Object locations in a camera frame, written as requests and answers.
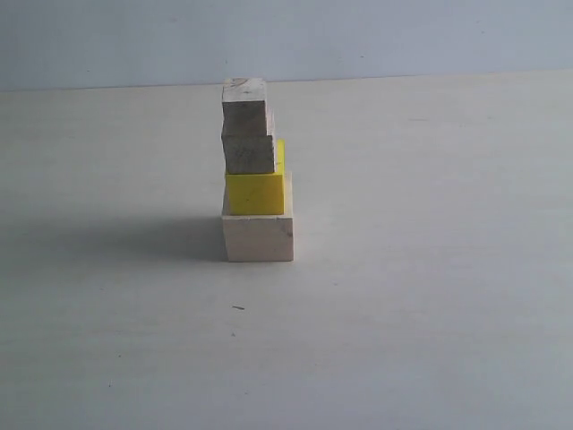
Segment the yellow wooden cube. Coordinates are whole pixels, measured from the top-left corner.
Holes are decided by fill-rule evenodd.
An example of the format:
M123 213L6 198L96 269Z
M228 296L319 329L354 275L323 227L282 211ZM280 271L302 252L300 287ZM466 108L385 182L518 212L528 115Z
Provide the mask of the yellow wooden cube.
M225 173L225 213L231 216L274 216L286 210L285 141L278 140L276 171L261 174Z

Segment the large plain wooden cube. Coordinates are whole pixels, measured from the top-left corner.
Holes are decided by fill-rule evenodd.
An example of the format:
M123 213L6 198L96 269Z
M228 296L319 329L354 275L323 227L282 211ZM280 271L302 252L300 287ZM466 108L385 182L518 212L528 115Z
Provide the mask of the large plain wooden cube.
M230 262L292 262L295 259L292 173L285 174L285 212L232 215L224 191L221 220Z

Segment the small wooden cube back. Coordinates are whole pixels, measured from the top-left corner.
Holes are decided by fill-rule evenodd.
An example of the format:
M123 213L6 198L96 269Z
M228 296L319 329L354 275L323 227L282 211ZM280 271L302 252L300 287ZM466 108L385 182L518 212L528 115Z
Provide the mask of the small wooden cube back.
M277 138L274 113L267 107L265 130L239 128L223 122L221 141L229 174L269 174L277 170Z

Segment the small wooden cube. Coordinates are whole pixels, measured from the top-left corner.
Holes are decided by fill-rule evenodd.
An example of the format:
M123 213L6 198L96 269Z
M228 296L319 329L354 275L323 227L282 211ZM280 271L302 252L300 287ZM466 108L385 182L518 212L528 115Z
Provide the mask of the small wooden cube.
M267 107L265 130L239 128L223 122L221 141L229 174L269 174L277 170L277 138L274 113Z
M262 78L231 78L223 84L224 136L267 134L267 84Z

